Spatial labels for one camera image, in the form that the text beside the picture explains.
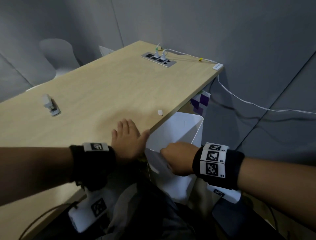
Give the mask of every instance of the human arm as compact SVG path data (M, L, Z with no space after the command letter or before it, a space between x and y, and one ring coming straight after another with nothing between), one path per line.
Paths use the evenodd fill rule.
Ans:
M136 159L148 137L133 121L118 122L111 144L117 164ZM73 168L70 148L0 148L0 206L70 182Z
M185 176L194 174L198 150L179 142L169 144L161 154L175 174ZM245 157L237 179L240 190L316 229L316 167Z

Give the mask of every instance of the white chair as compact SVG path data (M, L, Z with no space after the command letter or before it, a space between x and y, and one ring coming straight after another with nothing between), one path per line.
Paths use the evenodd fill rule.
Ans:
M55 78L80 67L71 44L65 40L58 38L44 39L39 42L39 47L46 59L55 68Z

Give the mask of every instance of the white trash bin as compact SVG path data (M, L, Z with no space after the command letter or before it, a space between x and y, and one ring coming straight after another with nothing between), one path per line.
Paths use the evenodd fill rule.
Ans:
M196 176L174 175L159 151L171 142L188 142L201 147L203 120L199 115L176 112L150 135L146 144L145 155L152 170L151 180L178 203L187 203Z

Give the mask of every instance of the desk surface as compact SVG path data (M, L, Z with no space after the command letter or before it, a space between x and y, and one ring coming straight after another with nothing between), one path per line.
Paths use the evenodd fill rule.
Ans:
M111 143L118 120L131 118L140 132L158 128L219 71L213 63L168 54L170 68L140 56L155 45L138 41L0 104L0 146L69 146ZM61 114L41 103L48 93ZM163 116L157 111L163 110ZM78 190L65 184L0 207L0 239L18 239L41 213Z

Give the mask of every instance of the black strap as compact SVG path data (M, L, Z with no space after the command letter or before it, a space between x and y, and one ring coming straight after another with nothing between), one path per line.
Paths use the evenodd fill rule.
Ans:
M227 189L237 190L237 180L241 163L245 157L242 152L227 150L225 160L225 178L214 177L209 175L200 174L200 159L202 155L203 147L201 147L195 154L192 169L195 175L202 178L210 185L223 187Z
M74 159L71 182L77 186L85 186L89 191L100 190L107 184L107 176L116 167L115 152L109 146L109 151L84 151L83 146L69 147Z

